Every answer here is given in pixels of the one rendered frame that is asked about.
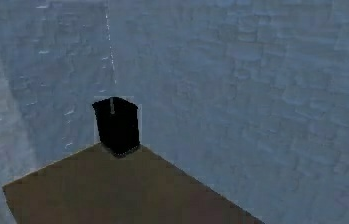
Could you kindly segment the black bin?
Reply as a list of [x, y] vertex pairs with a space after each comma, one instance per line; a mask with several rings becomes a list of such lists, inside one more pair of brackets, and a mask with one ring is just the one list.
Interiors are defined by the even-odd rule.
[[125, 157], [140, 146], [138, 106], [120, 97], [92, 104], [101, 144], [113, 156]]

